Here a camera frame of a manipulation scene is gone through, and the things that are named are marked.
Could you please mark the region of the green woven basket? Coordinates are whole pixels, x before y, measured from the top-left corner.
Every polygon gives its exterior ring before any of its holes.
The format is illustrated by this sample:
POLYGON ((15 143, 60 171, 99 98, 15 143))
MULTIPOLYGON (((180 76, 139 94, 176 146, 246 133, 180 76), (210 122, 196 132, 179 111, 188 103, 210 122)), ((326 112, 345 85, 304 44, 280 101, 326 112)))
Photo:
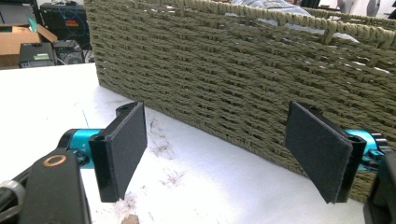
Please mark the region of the green woven basket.
POLYGON ((396 149, 396 21, 216 0, 84 0, 99 83, 293 172, 291 102, 396 149))

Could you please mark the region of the open cardboard box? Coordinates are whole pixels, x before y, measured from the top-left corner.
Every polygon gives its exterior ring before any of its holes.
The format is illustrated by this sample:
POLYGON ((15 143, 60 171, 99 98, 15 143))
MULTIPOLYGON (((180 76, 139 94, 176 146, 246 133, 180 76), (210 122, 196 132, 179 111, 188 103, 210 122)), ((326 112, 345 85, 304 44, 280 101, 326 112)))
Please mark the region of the open cardboard box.
POLYGON ((42 25, 32 31, 28 24, 0 24, 0 67, 17 66, 23 43, 53 43, 58 36, 42 25))

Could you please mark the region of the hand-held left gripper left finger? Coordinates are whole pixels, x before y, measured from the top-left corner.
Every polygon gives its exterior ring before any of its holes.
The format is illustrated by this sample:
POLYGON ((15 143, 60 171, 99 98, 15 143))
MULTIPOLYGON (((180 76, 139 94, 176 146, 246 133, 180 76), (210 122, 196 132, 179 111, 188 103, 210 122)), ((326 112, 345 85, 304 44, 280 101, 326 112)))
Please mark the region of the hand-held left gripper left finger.
POLYGON ((124 199, 147 146, 145 106, 133 102, 116 109, 116 118, 89 139, 92 161, 103 203, 124 199))

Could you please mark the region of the black equipment case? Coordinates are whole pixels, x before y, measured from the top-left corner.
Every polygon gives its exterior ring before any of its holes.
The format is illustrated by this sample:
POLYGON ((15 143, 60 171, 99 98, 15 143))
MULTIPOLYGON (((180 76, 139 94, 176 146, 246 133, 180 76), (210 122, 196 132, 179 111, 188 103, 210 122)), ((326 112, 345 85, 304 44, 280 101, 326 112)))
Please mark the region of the black equipment case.
POLYGON ((40 13, 46 28, 59 40, 75 40, 83 49, 90 45, 90 31, 86 11, 76 2, 45 3, 40 13))

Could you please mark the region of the white foam mat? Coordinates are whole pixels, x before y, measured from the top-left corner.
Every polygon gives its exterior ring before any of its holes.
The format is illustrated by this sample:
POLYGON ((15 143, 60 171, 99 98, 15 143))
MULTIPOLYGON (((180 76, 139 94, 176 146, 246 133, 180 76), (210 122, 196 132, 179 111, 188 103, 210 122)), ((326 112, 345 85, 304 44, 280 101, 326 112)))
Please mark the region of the white foam mat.
MULTIPOLYGON (((0 182, 65 131, 106 127, 127 101, 98 84, 92 63, 0 70, 0 182)), ((325 203, 301 175, 153 109, 146 120, 123 201, 101 203, 93 170, 82 170, 93 224, 364 224, 359 202, 325 203)))

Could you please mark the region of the black computer tower green label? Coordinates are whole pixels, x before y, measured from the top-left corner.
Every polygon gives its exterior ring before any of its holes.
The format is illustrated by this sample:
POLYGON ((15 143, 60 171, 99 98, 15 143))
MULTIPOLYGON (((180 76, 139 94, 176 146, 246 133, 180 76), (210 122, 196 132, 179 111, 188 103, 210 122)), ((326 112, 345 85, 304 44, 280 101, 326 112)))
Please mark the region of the black computer tower green label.
POLYGON ((19 67, 55 66, 56 55, 50 43, 22 43, 20 47, 19 67))

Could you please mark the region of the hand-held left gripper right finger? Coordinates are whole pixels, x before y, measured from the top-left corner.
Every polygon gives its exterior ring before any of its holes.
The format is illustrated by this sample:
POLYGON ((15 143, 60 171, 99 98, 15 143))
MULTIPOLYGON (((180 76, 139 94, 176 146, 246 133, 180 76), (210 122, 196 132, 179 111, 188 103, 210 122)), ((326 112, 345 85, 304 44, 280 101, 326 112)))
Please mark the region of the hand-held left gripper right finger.
POLYGON ((320 109, 291 101, 284 146, 301 165, 326 203, 344 203, 366 141, 324 118, 320 109))

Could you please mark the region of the light blue denim shorts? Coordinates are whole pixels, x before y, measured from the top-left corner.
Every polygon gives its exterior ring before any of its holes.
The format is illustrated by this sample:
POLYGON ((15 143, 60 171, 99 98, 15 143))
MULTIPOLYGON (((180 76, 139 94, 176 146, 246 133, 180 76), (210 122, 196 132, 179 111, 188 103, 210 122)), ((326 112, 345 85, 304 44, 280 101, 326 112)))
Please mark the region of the light blue denim shorts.
MULTIPOLYGON (((312 17, 306 10, 302 9, 301 7, 290 4, 290 3, 286 2, 285 0, 231 0, 231 4, 248 6, 248 7, 256 7, 259 9, 269 9, 272 11, 291 13, 293 15, 302 15, 302 16, 312 17)), ((260 18, 259 20, 276 26, 276 21, 274 21, 274 20, 267 20, 267 19, 262 19, 262 18, 260 18)), ((286 27, 293 29, 293 30, 309 32, 312 34, 323 35, 325 33, 324 30, 310 28, 310 27, 304 27, 301 25, 290 24, 290 23, 286 23, 286 27)), ((347 35, 347 34, 335 33, 333 36, 359 43, 358 40, 356 40, 354 37, 347 35)))

